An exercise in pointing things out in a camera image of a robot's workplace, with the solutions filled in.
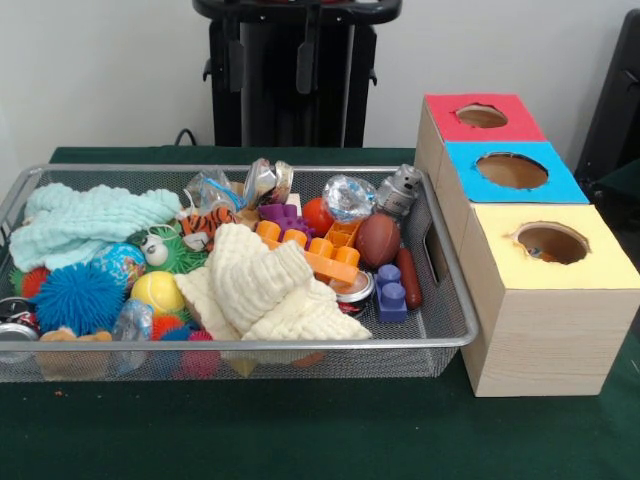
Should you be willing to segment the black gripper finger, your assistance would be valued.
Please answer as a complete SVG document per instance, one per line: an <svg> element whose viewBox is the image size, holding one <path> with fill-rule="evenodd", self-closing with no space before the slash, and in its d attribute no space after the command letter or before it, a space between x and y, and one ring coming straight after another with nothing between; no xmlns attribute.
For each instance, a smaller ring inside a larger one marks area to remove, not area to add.
<svg viewBox="0 0 640 480"><path fill-rule="evenodd" d="M234 13L226 13L223 20L225 40L226 84L231 93L240 92L244 85L244 46L240 41L240 22Z"/></svg>
<svg viewBox="0 0 640 480"><path fill-rule="evenodd" d="M306 8L304 39L297 50L296 89L308 95L315 88L315 62L320 25L320 5Z"/></svg>

